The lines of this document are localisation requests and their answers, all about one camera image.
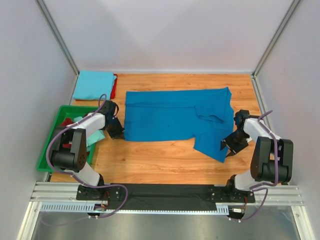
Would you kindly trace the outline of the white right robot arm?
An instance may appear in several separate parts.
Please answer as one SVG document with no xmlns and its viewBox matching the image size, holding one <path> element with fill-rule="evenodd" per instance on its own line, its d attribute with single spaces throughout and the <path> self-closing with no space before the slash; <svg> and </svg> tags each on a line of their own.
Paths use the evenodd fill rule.
<svg viewBox="0 0 320 240">
<path fill-rule="evenodd" d="M 241 109 L 234 117 L 236 130 L 220 142 L 220 150 L 228 148 L 228 157 L 248 147 L 250 140 L 255 143 L 250 169 L 231 176 L 226 183 L 225 196 L 231 202 L 242 198 L 244 192 L 287 184 L 292 178 L 294 143 L 265 125 L 263 118 L 270 113 L 257 116 Z"/>
</svg>

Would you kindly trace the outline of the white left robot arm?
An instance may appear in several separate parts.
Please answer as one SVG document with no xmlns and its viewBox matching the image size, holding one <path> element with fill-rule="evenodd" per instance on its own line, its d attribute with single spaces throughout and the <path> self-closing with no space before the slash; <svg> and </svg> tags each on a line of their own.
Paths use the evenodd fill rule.
<svg viewBox="0 0 320 240">
<path fill-rule="evenodd" d="M 83 119 L 67 126 L 58 127 L 48 144 L 46 161 L 58 173 L 70 175 L 87 187 L 87 194 L 99 201 L 105 196 L 104 180 L 87 162 L 87 138 L 96 131 L 107 131 L 111 139 L 125 138 L 122 124 L 117 114 L 119 106 L 104 100 L 97 110 L 88 113 Z"/>
</svg>

